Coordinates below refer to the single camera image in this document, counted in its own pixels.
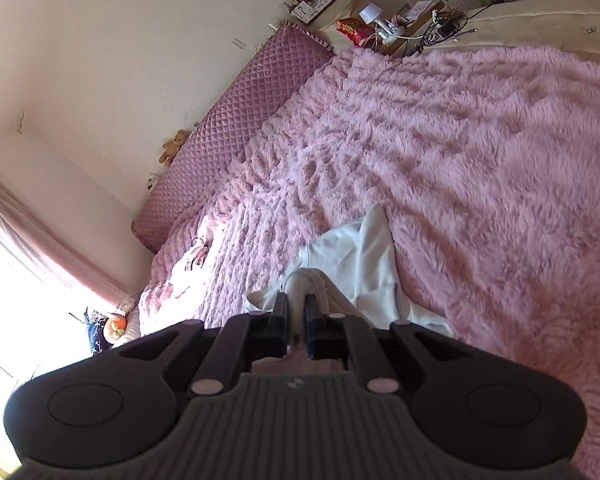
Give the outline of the white printed sweatshirt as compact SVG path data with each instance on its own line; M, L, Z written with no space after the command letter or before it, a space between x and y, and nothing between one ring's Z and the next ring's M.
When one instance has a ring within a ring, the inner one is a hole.
M271 312L276 296L287 295L291 330L301 333L304 300L313 295L323 314L362 318L386 330L405 320L454 337L451 323L408 299L396 267L396 248L384 208L337 226L299 249L298 257L264 289L250 292L245 310Z

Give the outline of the small pink doll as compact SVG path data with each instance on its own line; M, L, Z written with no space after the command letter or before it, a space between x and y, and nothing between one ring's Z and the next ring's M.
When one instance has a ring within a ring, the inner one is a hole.
M193 245L187 252L186 266L193 269L194 266L202 266L207 259L212 241L202 237L195 237Z

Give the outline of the orange plush toy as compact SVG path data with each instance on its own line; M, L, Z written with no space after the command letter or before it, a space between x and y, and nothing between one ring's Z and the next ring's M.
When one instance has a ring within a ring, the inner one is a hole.
M115 344L125 334L127 325L125 316L110 315L102 330L108 344Z

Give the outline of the brown teddy bear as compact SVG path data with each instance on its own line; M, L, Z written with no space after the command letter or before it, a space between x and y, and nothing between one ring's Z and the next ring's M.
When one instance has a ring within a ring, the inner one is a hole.
M188 130L178 130L171 140L163 144L159 164L169 167L189 136Z

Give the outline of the pink curtain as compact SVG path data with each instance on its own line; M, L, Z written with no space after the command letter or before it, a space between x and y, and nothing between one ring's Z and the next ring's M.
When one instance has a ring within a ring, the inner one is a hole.
M114 308L128 296L121 284L67 244L1 181L0 229L32 263L70 275Z

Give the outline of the pink fluffy blanket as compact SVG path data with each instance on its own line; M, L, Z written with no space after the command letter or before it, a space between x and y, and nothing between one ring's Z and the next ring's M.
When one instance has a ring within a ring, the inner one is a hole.
M376 205L408 298L577 390L574 462L600 479L600 63L577 55L338 54L176 218L140 330L224 324L301 247ZM189 269L195 237L212 244Z

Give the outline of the purple quilted headboard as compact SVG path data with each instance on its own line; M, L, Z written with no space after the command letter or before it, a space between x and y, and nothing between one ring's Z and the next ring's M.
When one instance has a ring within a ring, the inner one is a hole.
M131 224L137 239L151 252L158 252L176 218L202 201L215 177L333 55L334 48L312 32L280 23L201 119L149 192Z

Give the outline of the red snack bag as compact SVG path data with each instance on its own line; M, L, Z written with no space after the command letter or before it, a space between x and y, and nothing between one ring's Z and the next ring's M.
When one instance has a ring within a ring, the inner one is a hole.
M364 47L375 36L375 31L370 25L359 18L342 18L337 21L337 30L346 36L355 47Z

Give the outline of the wooden bedside table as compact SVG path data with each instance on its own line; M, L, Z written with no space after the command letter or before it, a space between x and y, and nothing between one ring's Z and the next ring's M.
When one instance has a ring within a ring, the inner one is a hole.
M370 48L390 58L406 58L454 39L468 23L468 17L462 9L438 1L428 4L414 20L396 14L389 21L398 29L396 40L386 46L375 32Z

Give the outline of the white table lamp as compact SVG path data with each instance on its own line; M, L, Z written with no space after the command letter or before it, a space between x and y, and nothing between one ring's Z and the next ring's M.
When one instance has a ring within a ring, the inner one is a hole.
M392 44L396 37L396 25L390 22L382 15L382 10L375 3L369 3L367 6L358 12L361 20L370 26L374 26L376 35L380 38L383 44L388 46Z

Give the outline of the desk calendar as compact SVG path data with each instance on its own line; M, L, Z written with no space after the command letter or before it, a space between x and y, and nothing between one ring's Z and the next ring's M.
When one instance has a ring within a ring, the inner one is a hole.
M315 18L316 10L308 2L301 1L291 10L291 14L307 25Z

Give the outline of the beige bedside shelf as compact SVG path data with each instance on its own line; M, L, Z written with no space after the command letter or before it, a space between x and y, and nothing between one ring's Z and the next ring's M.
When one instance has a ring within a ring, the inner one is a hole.
M316 10L315 18L307 25L291 14L291 10L301 1L308 2ZM349 16L354 4L355 0L284 0L282 19L309 32L324 32L340 18Z

